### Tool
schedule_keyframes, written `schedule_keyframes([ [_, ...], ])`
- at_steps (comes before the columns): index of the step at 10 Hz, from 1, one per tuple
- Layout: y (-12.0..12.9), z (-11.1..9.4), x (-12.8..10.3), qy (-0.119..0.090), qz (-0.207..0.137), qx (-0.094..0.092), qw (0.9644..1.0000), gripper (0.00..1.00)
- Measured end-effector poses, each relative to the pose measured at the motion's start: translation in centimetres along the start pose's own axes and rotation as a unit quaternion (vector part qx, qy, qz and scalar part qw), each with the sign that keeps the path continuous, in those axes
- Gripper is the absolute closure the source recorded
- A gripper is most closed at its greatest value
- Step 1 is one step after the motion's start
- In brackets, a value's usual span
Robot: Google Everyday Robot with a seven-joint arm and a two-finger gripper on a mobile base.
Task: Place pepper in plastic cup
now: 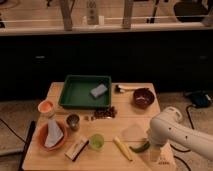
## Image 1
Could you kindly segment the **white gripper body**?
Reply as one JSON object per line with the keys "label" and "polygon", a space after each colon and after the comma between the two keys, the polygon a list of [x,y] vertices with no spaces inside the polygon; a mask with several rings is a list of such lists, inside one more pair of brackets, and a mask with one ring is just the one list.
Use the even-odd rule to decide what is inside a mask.
{"label": "white gripper body", "polygon": [[161,154],[161,148],[166,144],[166,141],[161,140],[151,130],[147,131],[147,135],[150,143],[150,161],[157,162]]}

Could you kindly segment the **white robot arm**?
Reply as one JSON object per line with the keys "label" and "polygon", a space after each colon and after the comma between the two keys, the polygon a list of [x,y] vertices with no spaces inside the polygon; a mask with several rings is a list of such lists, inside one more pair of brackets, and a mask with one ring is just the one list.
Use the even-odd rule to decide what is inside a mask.
{"label": "white robot arm", "polygon": [[149,142],[153,146],[163,147],[168,140],[172,140],[213,161],[213,136],[181,125],[182,119],[177,108],[166,107],[150,120]]}

